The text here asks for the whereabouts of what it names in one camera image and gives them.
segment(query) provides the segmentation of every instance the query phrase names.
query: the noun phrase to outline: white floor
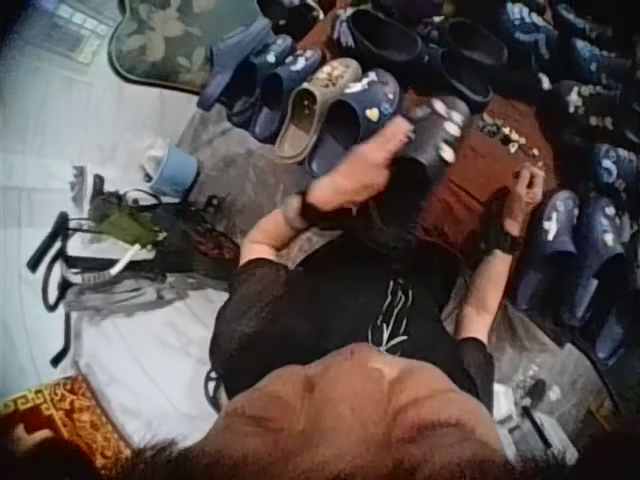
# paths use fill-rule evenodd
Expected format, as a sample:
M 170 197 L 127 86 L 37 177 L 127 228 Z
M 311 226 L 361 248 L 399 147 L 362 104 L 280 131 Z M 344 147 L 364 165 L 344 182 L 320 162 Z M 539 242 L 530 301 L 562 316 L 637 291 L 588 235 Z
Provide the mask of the white floor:
M 25 35 L 0 57 L 0 398 L 74 372 L 75 359 L 104 386 L 100 395 L 131 440 L 191 441 L 214 418 L 202 378 L 225 295 L 199 292 L 161 312 L 76 320 L 82 341 L 54 370 L 62 313 L 45 311 L 42 272 L 31 275 L 25 263 L 70 207 L 72 165 L 127 172 L 137 160 L 132 143 L 150 134 L 176 141 L 196 97 L 124 83 L 108 66 L 106 42 L 85 68 L 22 44 Z

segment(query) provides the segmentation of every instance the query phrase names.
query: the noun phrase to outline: wrist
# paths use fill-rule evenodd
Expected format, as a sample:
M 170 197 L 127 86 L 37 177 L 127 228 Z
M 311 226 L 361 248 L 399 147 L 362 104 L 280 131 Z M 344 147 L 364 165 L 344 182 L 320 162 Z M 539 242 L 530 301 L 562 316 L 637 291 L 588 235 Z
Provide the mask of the wrist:
M 309 185 L 305 200 L 308 204 L 322 212 L 331 212 L 336 209 L 335 200 L 326 188 L 328 177 L 322 177 Z
M 502 228 L 504 228 L 505 232 L 513 235 L 514 237 L 522 236 L 522 222 L 518 222 L 512 218 L 505 218 L 502 221 Z

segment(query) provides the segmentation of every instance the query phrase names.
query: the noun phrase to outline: heart charm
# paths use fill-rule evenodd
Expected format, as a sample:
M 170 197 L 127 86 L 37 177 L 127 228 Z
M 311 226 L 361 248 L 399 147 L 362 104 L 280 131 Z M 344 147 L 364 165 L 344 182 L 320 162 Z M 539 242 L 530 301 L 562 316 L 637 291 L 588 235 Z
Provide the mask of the heart charm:
M 374 123 L 380 120 L 380 110 L 378 110 L 377 108 L 369 108 L 365 110 L 364 114 L 369 120 Z

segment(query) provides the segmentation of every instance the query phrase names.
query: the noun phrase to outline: hair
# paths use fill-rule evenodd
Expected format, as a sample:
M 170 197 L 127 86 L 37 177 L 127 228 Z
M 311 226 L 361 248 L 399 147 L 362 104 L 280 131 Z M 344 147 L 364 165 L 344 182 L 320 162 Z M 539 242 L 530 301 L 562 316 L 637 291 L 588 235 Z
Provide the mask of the hair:
M 430 469 L 428 458 L 419 461 L 398 459 L 386 471 L 345 471 L 334 473 L 309 472 L 295 477 L 304 480 L 333 480 L 336 478 L 358 480 L 439 480 L 439 479 L 536 479 L 579 480 L 588 478 L 636 478 L 637 455 L 640 451 L 640 430 L 633 424 L 624 430 L 608 432 L 591 438 L 581 450 L 575 465 L 566 465 L 559 458 L 526 459 L 518 465 L 508 461 L 471 458 L 454 465 Z M 247 470 L 255 472 L 256 465 L 247 458 Z M 114 469 L 107 480 L 236 480 L 248 475 L 241 465 L 227 463 L 224 455 L 205 458 L 191 448 L 178 448 L 175 443 L 164 443 L 137 450 L 125 463 Z M 260 478 L 287 479 L 274 469 L 274 465 L 262 470 Z

